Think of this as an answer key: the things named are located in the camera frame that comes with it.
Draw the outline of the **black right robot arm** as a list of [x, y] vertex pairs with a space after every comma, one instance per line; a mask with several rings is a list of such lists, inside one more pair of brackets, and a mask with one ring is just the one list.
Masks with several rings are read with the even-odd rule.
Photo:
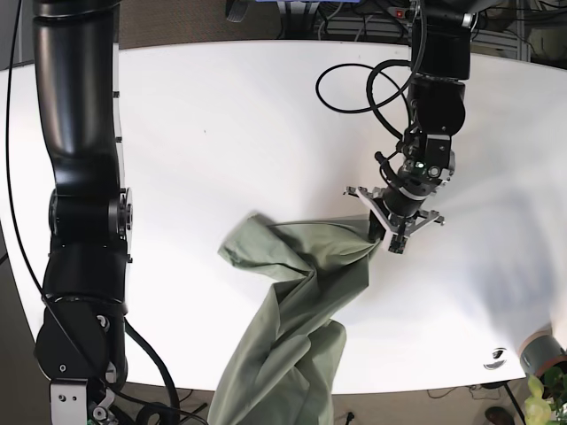
[[131, 194], [119, 113], [116, 1], [36, 1], [35, 78], [55, 187], [35, 356], [55, 424], [113, 424], [126, 381]]

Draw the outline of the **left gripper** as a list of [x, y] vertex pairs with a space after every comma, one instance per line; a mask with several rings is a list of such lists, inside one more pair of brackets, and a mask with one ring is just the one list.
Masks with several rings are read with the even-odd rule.
[[344, 194], [358, 198], [369, 209], [368, 239], [372, 243], [391, 240], [393, 235], [409, 238], [417, 230], [437, 223], [444, 226], [446, 219], [437, 211], [425, 211], [421, 208], [422, 199], [415, 200], [401, 196], [401, 209], [395, 212], [387, 203], [390, 195], [396, 198], [393, 189], [377, 188], [368, 190], [364, 187], [347, 186]]

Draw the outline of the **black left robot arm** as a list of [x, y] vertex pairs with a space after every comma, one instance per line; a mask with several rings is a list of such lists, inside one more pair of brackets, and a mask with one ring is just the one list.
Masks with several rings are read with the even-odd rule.
[[409, 125], [395, 132], [395, 153], [402, 156], [394, 170], [390, 158], [375, 155], [383, 188], [346, 189], [370, 210], [369, 240], [401, 254], [411, 235], [431, 223], [443, 224], [423, 202], [451, 180], [455, 170], [452, 138], [465, 121], [464, 82], [470, 77], [470, 36], [473, 14], [459, 12], [445, 1], [416, 2], [409, 61], [387, 60], [370, 73], [366, 84], [369, 106], [380, 122], [385, 118], [373, 94], [374, 80], [385, 69], [410, 66], [402, 87], [407, 96]]

